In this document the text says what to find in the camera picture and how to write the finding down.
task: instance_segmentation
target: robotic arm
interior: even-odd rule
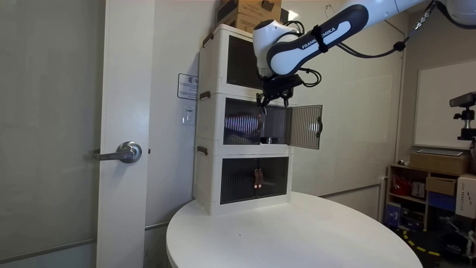
[[[288,99],[293,96],[295,86],[303,84],[311,87],[318,83],[304,83],[296,74],[299,70],[317,73],[314,70],[302,68],[305,62],[321,53],[326,53],[328,49],[336,45],[341,48],[342,46],[347,47],[341,42],[359,31],[423,1],[348,0],[339,13],[322,25],[316,25],[307,33],[299,33],[296,28],[281,25],[273,20],[260,23],[253,31],[253,47],[257,58],[258,75],[263,81],[263,93],[257,94],[258,106],[266,112],[266,105],[277,98],[283,98],[284,105],[287,106]],[[439,0],[431,2],[420,21],[415,25],[414,31],[422,25],[435,7],[438,7],[456,26],[476,29],[474,26],[476,25],[476,1]],[[407,40],[408,37],[403,42],[397,42],[388,53],[378,56],[402,51]]]

